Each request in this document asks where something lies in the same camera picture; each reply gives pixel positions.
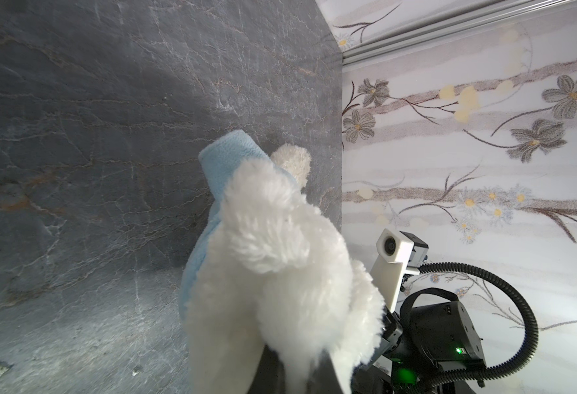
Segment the stuffed animal ear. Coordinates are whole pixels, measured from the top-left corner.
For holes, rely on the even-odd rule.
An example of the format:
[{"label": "stuffed animal ear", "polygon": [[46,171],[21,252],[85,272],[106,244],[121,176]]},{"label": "stuffed animal ear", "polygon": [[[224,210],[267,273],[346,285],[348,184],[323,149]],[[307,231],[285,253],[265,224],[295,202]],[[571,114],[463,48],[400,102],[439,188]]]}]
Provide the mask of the stuffed animal ear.
[{"label": "stuffed animal ear", "polygon": [[304,203],[295,183],[272,162],[245,160],[221,204],[229,253],[259,274],[304,266],[310,242],[295,217]]},{"label": "stuffed animal ear", "polygon": [[310,173],[310,153],[306,148],[284,144],[271,154],[271,160],[275,165],[289,172],[300,188],[306,186]]}]

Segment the gray flower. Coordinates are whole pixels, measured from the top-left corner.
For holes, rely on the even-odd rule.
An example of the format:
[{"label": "gray flower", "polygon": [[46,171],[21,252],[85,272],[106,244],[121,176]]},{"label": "gray flower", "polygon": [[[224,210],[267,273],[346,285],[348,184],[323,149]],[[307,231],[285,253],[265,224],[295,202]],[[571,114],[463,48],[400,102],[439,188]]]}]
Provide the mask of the gray flower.
[{"label": "gray flower", "polygon": [[372,85],[369,78],[365,78],[363,84],[358,87],[358,92],[365,95],[363,106],[370,105],[372,101],[375,106],[381,106],[389,98],[388,84],[389,81],[376,79],[376,83]]},{"label": "gray flower", "polygon": [[556,119],[572,119],[577,111],[577,81],[568,75],[558,77],[560,89],[547,89],[543,91],[543,99],[548,103],[556,103],[553,106],[553,117]]},{"label": "gray flower", "polygon": [[363,139],[368,139],[373,137],[373,130],[371,129],[376,125],[376,120],[373,115],[369,112],[360,115],[358,110],[352,111],[351,118],[343,119],[343,127],[345,127],[345,132],[347,135],[345,139],[348,142],[355,143],[360,135]]},{"label": "gray flower", "polygon": [[521,144],[509,149],[507,154],[512,159],[520,158],[521,162],[529,163],[531,162],[531,154],[538,148],[548,154],[552,149],[566,144],[566,141],[562,139],[564,133],[564,123],[538,119],[534,122],[532,130],[512,130],[512,136]]}]

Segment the light blue plush clothing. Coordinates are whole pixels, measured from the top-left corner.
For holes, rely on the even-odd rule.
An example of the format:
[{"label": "light blue plush clothing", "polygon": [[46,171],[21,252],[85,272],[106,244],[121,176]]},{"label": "light blue plush clothing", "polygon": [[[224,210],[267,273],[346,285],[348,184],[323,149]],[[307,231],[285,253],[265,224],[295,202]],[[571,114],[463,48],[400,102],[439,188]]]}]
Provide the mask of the light blue plush clothing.
[{"label": "light blue plush clothing", "polygon": [[[269,160],[269,156],[260,149],[251,137],[242,130],[234,130],[211,143],[199,153],[201,168],[210,185],[210,191],[214,196],[214,203],[210,208],[208,224],[201,233],[181,278],[181,291],[179,293],[179,316],[184,319],[186,303],[190,297],[190,289],[196,280],[196,273],[201,268],[208,248],[208,239],[220,224],[218,212],[220,202],[223,199],[223,189],[232,177],[234,171],[240,166],[243,159],[260,158]],[[295,180],[288,172],[283,172]]]}]

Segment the plush toy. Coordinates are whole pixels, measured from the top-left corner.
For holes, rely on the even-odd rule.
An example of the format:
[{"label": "plush toy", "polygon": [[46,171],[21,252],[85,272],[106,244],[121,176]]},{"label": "plush toy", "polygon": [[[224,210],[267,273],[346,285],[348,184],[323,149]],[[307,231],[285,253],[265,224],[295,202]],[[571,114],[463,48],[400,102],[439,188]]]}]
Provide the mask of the plush toy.
[{"label": "plush toy", "polygon": [[242,130],[199,155],[216,202],[184,270],[180,313],[194,394],[246,394],[265,344],[303,393],[329,353],[344,393],[380,342],[384,300],[301,189],[302,147],[269,158]]}]

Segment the camera lens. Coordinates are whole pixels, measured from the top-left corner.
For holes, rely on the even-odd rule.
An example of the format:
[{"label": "camera lens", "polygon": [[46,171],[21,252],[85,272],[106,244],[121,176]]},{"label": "camera lens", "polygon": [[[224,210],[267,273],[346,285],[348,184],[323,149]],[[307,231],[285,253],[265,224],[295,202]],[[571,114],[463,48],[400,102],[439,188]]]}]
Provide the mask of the camera lens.
[{"label": "camera lens", "polygon": [[389,237],[385,240],[385,253],[391,256],[395,252],[395,239]]}]

